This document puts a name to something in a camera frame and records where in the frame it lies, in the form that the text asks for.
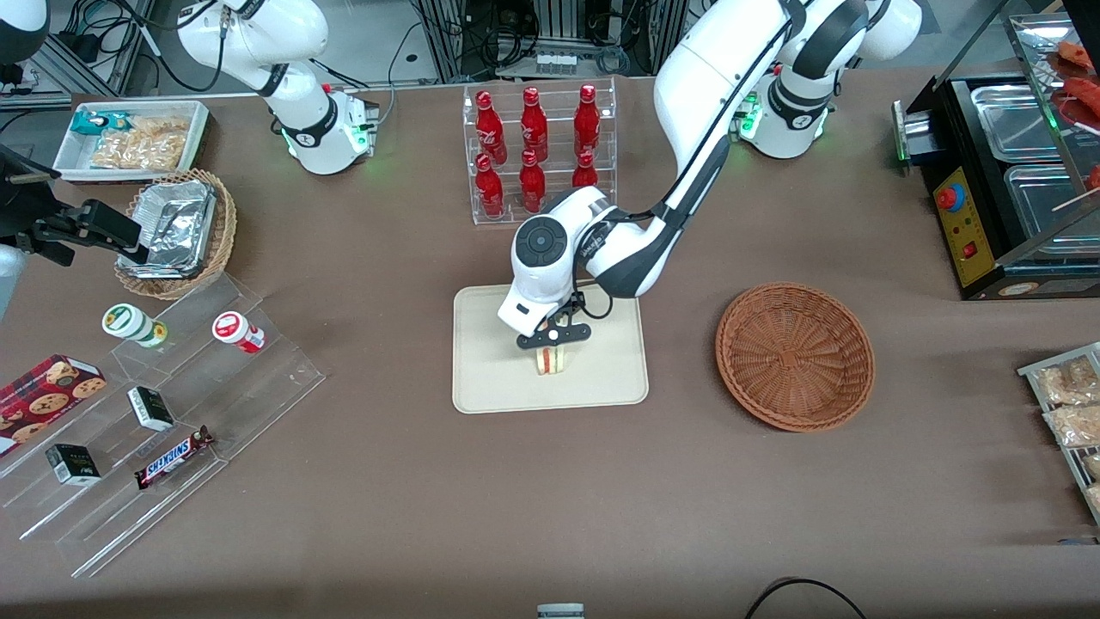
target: red label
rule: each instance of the red label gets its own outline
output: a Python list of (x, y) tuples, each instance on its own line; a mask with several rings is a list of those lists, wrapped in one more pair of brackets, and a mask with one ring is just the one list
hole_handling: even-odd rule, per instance
[(235, 314), (222, 314), (218, 317), (218, 322), (213, 327), (215, 333), (219, 338), (229, 338), (237, 333), (239, 329), (241, 329), (241, 320)]

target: metal tray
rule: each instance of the metal tray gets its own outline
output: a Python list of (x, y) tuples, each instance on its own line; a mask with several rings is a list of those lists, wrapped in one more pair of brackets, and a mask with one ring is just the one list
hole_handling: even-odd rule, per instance
[(1005, 163), (1059, 161), (1058, 150), (1031, 88), (983, 86), (970, 92), (993, 156)]
[[(1065, 165), (1016, 165), (1004, 173), (1004, 184), (1009, 186), (1016, 214), (1028, 236), (1048, 229), (1068, 214), (1071, 206), (1058, 212), (1050, 209), (1077, 196)], [(1086, 217), (1066, 230), (1066, 233), (1054, 236), (1042, 251), (1094, 255), (1100, 252), (1100, 221), (1096, 217)]]

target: red cookie box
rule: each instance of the red cookie box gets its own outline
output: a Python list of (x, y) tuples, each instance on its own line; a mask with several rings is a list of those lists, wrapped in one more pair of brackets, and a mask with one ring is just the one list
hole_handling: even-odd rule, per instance
[(53, 355), (0, 388), (0, 457), (106, 386), (99, 368)]

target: red button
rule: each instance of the red button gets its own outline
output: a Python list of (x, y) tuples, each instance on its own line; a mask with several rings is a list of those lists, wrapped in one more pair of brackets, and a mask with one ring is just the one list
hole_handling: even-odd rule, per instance
[(959, 195), (955, 191), (955, 189), (947, 187), (945, 189), (941, 189), (941, 191), (936, 194), (936, 206), (947, 210), (955, 206), (955, 202), (958, 201), (958, 199)]

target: beige tray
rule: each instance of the beige tray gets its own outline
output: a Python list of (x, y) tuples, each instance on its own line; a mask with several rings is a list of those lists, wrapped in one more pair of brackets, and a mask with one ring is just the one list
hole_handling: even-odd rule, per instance
[[(581, 288), (595, 312), (607, 295)], [(454, 296), (452, 400), (465, 414), (637, 405), (649, 394), (638, 299), (616, 298), (615, 311), (592, 327), (587, 342), (565, 345), (565, 371), (539, 376), (534, 351), (496, 318), (507, 285), (476, 286)]]

